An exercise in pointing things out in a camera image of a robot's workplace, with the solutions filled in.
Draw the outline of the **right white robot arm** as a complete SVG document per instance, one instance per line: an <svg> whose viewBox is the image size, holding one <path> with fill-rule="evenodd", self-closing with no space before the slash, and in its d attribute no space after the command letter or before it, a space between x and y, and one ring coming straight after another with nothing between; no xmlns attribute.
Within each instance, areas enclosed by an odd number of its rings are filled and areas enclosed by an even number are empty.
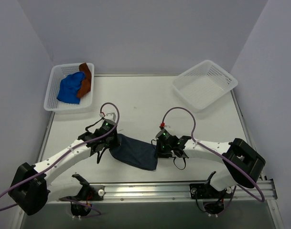
<svg viewBox="0 0 291 229"><path fill-rule="evenodd" d="M254 188L265 166L265 159L243 139L231 142L196 140L190 136L180 138L162 129L157 135L157 156L161 158L198 158L216 161L225 166L214 173L209 185L216 191L240 185Z"/></svg>

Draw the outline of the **dark navy towel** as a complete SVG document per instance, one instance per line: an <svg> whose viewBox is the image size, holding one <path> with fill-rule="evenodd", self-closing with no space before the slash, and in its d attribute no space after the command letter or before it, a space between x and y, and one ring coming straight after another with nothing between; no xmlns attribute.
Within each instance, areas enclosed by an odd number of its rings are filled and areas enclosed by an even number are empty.
<svg viewBox="0 0 291 229"><path fill-rule="evenodd" d="M110 154L118 161L139 169L154 171L158 158L156 148L147 142L118 134L119 146L111 148Z"/></svg>

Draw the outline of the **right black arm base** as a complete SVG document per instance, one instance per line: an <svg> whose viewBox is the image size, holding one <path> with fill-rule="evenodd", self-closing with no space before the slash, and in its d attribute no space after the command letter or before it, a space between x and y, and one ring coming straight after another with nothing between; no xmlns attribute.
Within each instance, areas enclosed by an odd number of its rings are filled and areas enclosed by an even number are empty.
<svg viewBox="0 0 291 229"><path fill-rule="evenodd" d="M189 185L190 197L194 199L198 209L216 218L222 214L232 202L236 189L225 188L217 191L211 186L211 179L216 172L212 172L204 183L192 183Z"/></svg>

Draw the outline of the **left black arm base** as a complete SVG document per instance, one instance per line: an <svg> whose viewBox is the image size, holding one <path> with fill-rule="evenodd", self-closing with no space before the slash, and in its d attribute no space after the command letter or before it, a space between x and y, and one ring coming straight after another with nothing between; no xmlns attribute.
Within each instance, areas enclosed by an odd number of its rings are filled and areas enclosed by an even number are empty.
<svg viewBox="0 0 291 229"><path fill-rule="evenodd" d="M79 174L73 174L81 188L75 196L60 198L60 201L70 202L70 211L73 218L90 218L101 216L102 212L93 207L92 201L104 200L105 187L103 185L90 185L90 183Z"/></svg>

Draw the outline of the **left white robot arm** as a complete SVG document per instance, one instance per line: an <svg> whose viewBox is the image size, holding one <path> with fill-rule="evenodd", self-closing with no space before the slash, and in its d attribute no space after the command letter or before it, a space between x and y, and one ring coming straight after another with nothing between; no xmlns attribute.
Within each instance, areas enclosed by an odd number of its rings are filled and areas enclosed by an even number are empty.
<svg viewBox="0 0 291 229"><path fill-rule="evenodd" d="M9 196L29 216L39 212L50 201L63 198L86 200L88 195L94 195L95 190L79 174L73 174L68 184L57 185L53 181L78 162L117 146L117 123L105 119L95 132L83 133L52 157L34 165L20 165L11 183Z"/></svg>

